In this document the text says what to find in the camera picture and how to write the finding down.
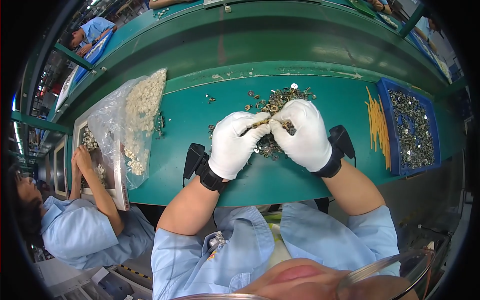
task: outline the gloved hand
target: gloved hand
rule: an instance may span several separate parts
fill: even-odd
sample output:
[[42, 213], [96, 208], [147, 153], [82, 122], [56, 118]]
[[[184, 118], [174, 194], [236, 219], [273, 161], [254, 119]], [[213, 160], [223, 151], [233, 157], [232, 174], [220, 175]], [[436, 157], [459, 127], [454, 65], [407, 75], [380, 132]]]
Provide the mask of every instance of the gloved hand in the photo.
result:
[[258, 140], [270, 132], [270, 125], [263, 124], [240, 136], [247, 127], [270, 117], [268, 112], [256, 115], [246, 111], [229, 114], [215, 127], [212, 137], [212, 154], [208, 160], [210, 169], [223, 179], [232, 180], [245, 166]]
[[[290, 135], [280, 124], [286, 120], [291, 121], [297, 130], [294, 135]], [[289, 101], [279, 113], [273, 115], [270, 127], [275, 141], [285, 154], [309, 172], [319, 171], [332, 155], [324, 120], [310, 101]]]

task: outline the shirt collar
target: shirt collar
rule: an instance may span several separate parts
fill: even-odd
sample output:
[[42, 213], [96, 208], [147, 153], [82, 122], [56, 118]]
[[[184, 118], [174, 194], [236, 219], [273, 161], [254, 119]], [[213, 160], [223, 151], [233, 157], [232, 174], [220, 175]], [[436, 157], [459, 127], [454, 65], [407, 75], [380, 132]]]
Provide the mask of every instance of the shirt collar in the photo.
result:
[[43, 204], [43, 207], [47, 209], [47, 212], [42, 218], [42, 229], [40, 230], [40, 234], [43, 234], [50, 224], [52, 224], [52, 222], [62, 213], [62, 210], [55, 205], [55, 201], [52, 198], [53, 197], [49, 197]]

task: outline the woman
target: woman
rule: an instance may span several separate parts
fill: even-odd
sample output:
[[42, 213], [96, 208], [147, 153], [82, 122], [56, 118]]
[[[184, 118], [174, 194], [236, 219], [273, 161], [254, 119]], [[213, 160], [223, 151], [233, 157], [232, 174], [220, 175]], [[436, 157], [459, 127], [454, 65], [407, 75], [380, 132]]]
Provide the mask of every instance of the woman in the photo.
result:
[[[20, 230], [29, 243], [45, 249], [77, 269], [121, 264], [152, 247], [154, 230], [140, 210], [118, 211], [112, 197], [92, 169], [84, 145], [72, 156], [72, 192], [61, 201], [42, 195], [30, 178], [9, 169], [9, 186]], [[80, 199], [81, 178], [92, 190], [95, 204]]]
[[[336, 287], [351, 271], [398, 254], [395, 227], [382, 195], [365, 175], [340, 159], [343, 154], [328, 141], [316, 107], [305, 100], [289, 101], [269, 124], [241, 135], [267, 118], [269, 113], [236, 112], [217, 124], [209, 169], [179, 192], [158, 221], [151, 261], [153, 299], [201, 293], [335, 299]], [[286, 120], [295, 126], [294, 135], [280, 124]], [[255, 206], [215, 209], [218, 191], [228, 188], [218, 182], [234, 180], [269, 132], [289, 158], [321, 177], [350, 215], [347, 226], [319, 211], [313, 200], [283, 204], [276, 216], [263, 216]], [[202, 241], [196, 234], [212, 212], [220, 231]], [[363, 299], [381, 299], [392, 287], [396, 291], [407, 285], [398, 273], [397, 264], [389, 266], [381, 272], [385, 277], [364, 281], [356, 292], [368, 295]]]

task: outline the teal workbench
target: teal workbench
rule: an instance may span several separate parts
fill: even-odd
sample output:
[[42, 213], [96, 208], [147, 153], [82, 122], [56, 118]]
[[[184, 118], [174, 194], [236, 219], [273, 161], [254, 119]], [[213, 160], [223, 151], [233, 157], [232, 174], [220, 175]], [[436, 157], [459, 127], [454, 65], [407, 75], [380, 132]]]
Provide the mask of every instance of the teal workbench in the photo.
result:
[[[154, 133], [150, 156], [150, 177], [139, 188], [129, 190], [134, 203], [167, 205], [182, 189], [185, 156], [191, 143], [210, 149], [208, 125], [216, 124], [234, 111], [256, 100], [247, 95], [249, 90], [268, 99], [270, 90], [282, 89], [292, 83], [300, 89], [312, 88], [317, 95], [312, 102], [317, 106], [327, 129], [342, 124], [347, 129], [357, 155], [357, 168], [376, 185], [397, 180], [385, 169], [385, 158], [380, 148], [370, 149], [370, 128], [366, 86], [372, 97], [378, 99], [376, 85], [356, 79], [323, 76], [265, 76], [221, 81], [180, 90], [164, 95], [160, 110], [165, 118], [164, 138]], [[208, 104], [205, 94], [216, 98]], [[249, 112], [258, 111], [252, 108]], [[462, 137], [450, 128], [455, 121], [444, 109], [436, 110], [442, 143], [442, 159], [458, 151]], [[330, 196], [324, 183], [305, 168], [280, 155], [278, 161], [253, 153], [251, 166], [245, 166], [220, 196], [218, 206], [276, 204]]]
[[[74, 88], [53, 122], [72, 126], [81, 114], [129, 79], [167, 67], [161, 107], [164, 137], [152, 137], [149, 179], [129, 190], [133, 203], [168, 204], [180, 191], [191, 143], [208, 150], [208, 125], [254, 104], [249, 90], [268, 99], [270, 90], [296, 83], [311, 87], [329, 129], [346, 127], [357, 167], [375, 184], [398, 179], [385, 170], [381, 151], [370, 149], [365, 86], [387, 77], [420, 93], [447, 86], [414, 44], [382, 21], [346, 5], [323, 1], [242, 1], [204, 9], [184, 3], [159, 21], [148, 11], [120, 28], [105, 54]], [[208, 104], [205, 94], [216, 98]], [[464, 146], [461, 122], [435, 104], [442, 159]], [[290, 159], [253, 154], [220, 197], [219, 206], [284, 203], [328, 196], [321, 180]]]

